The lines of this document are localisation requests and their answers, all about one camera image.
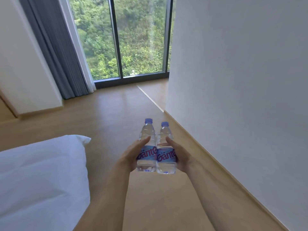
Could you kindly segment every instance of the purple cap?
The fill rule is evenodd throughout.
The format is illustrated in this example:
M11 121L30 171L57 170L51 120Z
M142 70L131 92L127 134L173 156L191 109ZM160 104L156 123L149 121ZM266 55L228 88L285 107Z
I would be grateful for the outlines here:
M169 126L169 123L168 123L168 122L162 122L162 123L161 123L161 126L162 126L162 127L168 127L168 126Z
M153 119L152 118L146 118L144 123L145 124L152 124L153 123Z

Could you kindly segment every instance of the vegetation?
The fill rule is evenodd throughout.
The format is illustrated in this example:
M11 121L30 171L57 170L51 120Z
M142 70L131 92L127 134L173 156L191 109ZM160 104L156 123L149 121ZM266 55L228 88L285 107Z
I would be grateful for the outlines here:
M70 4L93 79L118 77L108 0ZM114 4L123 75L162 71L166 0L114 0Z

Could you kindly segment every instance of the left arm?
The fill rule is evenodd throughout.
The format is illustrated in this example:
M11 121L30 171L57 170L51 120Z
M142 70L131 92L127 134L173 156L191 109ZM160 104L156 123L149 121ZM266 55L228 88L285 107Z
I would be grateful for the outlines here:
M101 193L91 199L90 205L74 231L121 231L129 174L136 168L137 156L150 137L135 141L116 162Z

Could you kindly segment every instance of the white sheer curtain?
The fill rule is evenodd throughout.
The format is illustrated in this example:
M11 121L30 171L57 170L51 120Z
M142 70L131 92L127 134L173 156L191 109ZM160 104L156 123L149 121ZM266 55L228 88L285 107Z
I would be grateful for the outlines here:
M64 13L65 21L67 23L68 30L70 31L73 44L75 46L75 49L76 49L76 52L77 52L77 55L80 61L81 69L86 79L87 86L90 92L94 92L96 90L96 87L94 84L94 80L91 76L91 72L89 70L89 66L86 60L86 55L84 54L84 51L83 51L83 48L82 48L82 45L79 39L78 31L74 23L74 17L71 11L70 4L68 0L59 0L59 2L62 8L62 11Z

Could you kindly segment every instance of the blue label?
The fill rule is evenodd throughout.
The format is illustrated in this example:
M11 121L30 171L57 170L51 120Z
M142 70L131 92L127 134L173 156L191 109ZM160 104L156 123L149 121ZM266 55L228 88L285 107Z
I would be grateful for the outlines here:
M156 160L156 147L144 146L137 156L138 159Z
M172 147L162 147L157 149L158 162L176 162L175 150Z

